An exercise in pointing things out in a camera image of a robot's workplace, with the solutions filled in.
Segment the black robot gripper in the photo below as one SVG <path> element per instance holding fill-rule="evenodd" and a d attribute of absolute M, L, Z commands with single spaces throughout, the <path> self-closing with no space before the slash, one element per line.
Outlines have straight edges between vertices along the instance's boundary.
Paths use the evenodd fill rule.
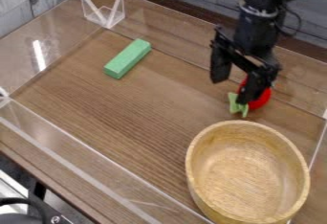
<path fill-rule="evenodd" d="M 228 79 L 232 65 L 248 74 L 236 99 L 238 103 L 247 104 L 259 98 L 266 88 L 273 87 L 282 65 L 271 46 L 254 45 L 244 36 L 240 41 L 231 39 L 218 26 L 211 40 L 210 77 L 214 83 Z"/>

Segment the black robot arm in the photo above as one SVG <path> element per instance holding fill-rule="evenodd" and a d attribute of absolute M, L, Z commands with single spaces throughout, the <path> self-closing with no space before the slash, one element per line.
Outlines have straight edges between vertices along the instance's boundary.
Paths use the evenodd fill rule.
<path fill-rule="evenodd" d="M 244 86 L 236 95 L 239 104 L 258 101 L 273 87 L 282 70 L 274 48 L 282 34 L 287 3 L 293 0 L 242 0 L 238 25 L 232 37 L 216 26 L 211 41 L 210 76 L 214 83 L 228 79 L 231 67 L 236 65 L 246 73 Z"/>

